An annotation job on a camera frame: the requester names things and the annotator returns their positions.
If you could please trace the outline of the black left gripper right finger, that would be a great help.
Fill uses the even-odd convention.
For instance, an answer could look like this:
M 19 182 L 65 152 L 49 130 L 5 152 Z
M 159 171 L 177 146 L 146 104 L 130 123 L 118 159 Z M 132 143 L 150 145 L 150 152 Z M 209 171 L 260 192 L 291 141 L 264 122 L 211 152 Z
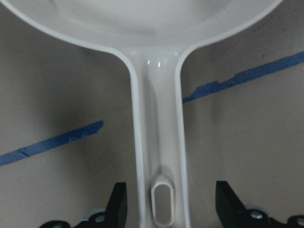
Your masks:
M 216 182 L 215 208 L 224 228 L 302 228 L 304 216 L 291 216 L 284 224 L 258 209 L 248 209 L 227 181 Z

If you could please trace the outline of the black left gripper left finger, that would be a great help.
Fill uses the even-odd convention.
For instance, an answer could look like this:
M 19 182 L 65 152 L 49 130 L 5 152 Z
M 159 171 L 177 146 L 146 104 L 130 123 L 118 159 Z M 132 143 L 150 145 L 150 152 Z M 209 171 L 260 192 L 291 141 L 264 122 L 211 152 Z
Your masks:
M 95 212 L 82 220 L 77 228 L 124 228 L 127 219 L 127 189 L 125 182 L 114 185 L 104 211 Z

